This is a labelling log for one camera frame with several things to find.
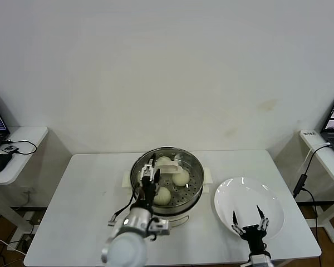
steamed bun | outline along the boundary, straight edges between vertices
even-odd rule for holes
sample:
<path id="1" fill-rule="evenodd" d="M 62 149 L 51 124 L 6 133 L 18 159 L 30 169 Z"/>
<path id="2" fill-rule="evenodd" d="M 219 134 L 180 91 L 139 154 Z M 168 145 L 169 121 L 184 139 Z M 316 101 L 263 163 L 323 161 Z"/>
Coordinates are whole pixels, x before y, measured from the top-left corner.
<path id="1" fill-rule="evenodd" d="M 189 173 L 183 169 L 181 173 L 172 175 L 172 181 L 176 186 L 185 186 L 189 181 Z"/>
<path id="2" fill-rule="evenodd" d="M 154 198 L 154 204 L 167 205 L 171 200 L 171 193 L 165 187 L 160 187 Z"/>
<path id="3" fill-rule="evenodd" d="M 171 162 L 171 159 L 169 157 L 162 156 L 156 160 L 156 166 L 165 165 L 168 164 L 169 162 Z"/>

stainless steel pot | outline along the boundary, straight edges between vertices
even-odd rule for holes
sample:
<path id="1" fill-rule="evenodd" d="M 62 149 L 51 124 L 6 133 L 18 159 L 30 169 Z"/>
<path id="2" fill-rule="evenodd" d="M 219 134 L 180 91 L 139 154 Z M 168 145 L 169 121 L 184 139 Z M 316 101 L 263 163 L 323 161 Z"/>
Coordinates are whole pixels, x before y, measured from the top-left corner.
<path id="1" fill-rule="evenodd" d="M 139 185 L 138 177 L 142 167 L 148 162 L 152 154 L 156 153 L 156 159 L 167 156 L 175 160 L 189 173 L 189 182 L 185 186 L 176 186 L 172 182 L 172 174 L 162 174 L 159 182 L 160 186 L 167 187 L 171 192 L 171 201 L 167 205 L 154 204 L 155 215 L 176 216 L 190 210 L 202 195 L 204 171 L 199 160 L 188 151 L 175 147 L 160 147 L 143 154 L 133 165 L 130 172 L 130 182 L 132 189 L 137 193 Z"/>

white plate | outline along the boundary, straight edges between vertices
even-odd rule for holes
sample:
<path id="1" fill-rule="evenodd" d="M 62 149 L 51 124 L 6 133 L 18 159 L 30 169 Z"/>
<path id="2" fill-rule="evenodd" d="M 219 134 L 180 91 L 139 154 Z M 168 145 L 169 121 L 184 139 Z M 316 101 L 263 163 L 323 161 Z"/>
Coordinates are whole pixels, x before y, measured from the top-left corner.
<path id="1" fill-rule="evenodd" d="M 231 178 L 219 185 L 214 204 L 221 221 L 236 235 L 232 229 L 233 211 L 241 228 L 259 224 L 256 205 L 269 218 L 266 239 L 276 236 L 284 223 L 283 208 L 275 194 L 266 185 L 246 177 Z"/>

white table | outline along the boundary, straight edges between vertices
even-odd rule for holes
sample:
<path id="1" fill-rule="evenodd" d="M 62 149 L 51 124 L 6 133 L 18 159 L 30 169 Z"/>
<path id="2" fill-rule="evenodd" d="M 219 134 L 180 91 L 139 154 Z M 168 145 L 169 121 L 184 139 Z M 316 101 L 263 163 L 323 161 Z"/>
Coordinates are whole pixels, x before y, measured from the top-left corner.
<path id="1" fill-rule="evenodd" d="M 309 148 L 326 142 L 324 138 L 315 130 L 302 130 L 299 132 L 299 135 Z M 316 157 L 324 169 L 328 172 L 330 177 L 334 180 L 334 150 L 330 147 L 325 147 L 316 153 Z M 334 243 L 334 228 L 330 223 L 330 219 L 334 217 L 334 204 L 325 212 L 323 212 L 320 206 L 317 206 L 317 213 L 318 227 L 323 227 L 330 240 Z M 312 228 L 316 226 L 315 219 L 307 219 L 307 223 Z"/>
<path id="2" fill-rule="evenodd" d="M 214 208 L 218 185 L 240 176 L 268 185 L 283 205 L 283 228 L 267 241 L 273 260 L 289 262 L 320 255 L 321 249 L 267 151 L 193 154 L 210 168 L 210 193 L 201 196 L 186 224 L 173 228 L 169 236 L 148 241 L 148 265 L 247 261 L 247 242 L 221 223 Z M 121 181 L 139 155 L 74 155 L 24 259 L 25 266 L 103 266 L 101 249 L 112 230 L 107 222 L 128 202 L 129 190 L 121 187 Z"/>
<path id="3" fill-rule="evenodd" d="M 44 126 L 37 127 L 9 127 L 10 136 L 7 139 L 12 141 L 28 140 L 34 143 L 37 147 L 40 145 L 43 138 L 45 138 L 48 129 Z M 34 147 L 28 143 L 17 143 L 13 144 L 19 148 L 21 152 L 31 152 Z M 12 160 L 7 164 L 5 169 L 0 172 L 0 185 L 8 185 L 13 183 L 31 155 L 13 155 Z M 32 216 L 32 213 L 27 213 L 25 217 L 19 216 L 15 211 L 13 211 L 7 204 L 6 200 L 0 197 L 0 215 L 4 216 L 10 222 L 18 227 L 18 230 L 13 236 L 14 240 L 19 240 L 24 233 L 29 233 L 32 226 L 27 222 Z"/>

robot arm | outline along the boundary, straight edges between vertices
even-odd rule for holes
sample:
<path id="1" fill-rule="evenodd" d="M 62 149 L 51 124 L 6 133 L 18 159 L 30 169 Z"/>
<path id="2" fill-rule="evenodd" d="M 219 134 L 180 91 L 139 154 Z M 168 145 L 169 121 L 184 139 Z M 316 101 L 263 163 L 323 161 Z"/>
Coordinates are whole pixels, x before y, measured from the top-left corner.
<path id="1" fill-rule="evenodd" d="M 249 262 L 241 265 L 241 267 L 273 267 L 271 255 L 266 251 L 266 244 L 262 241 L 266 236 L 269 220 L 264 216 L 259 206 L 257 206 L 257 210 L 261 217 L 260 223 L 245 226 L 242 229 L 238 225 L 235 211 L 233 213 L 234 224 L 232 228 L 243 240 L 248 242 L 250 248 Z"/>
<path id="2" fill-rule="evenodd" d="M 153 154 L 142 168 L 139 194 L 128 216 L 115 222 L 122 209 L 109 221 L 108 225 L 114 228 L 102 250 L 101 260 L 112 267 L 145 266 L 147 257 L 144 238 L 153 235 L 151 241 L 154 241 L 158 235 L 169 235 L 169 221 L 153 217 L 152 206 L 160 179 L 159 169 L 154 169 L 155 157 Z"/>

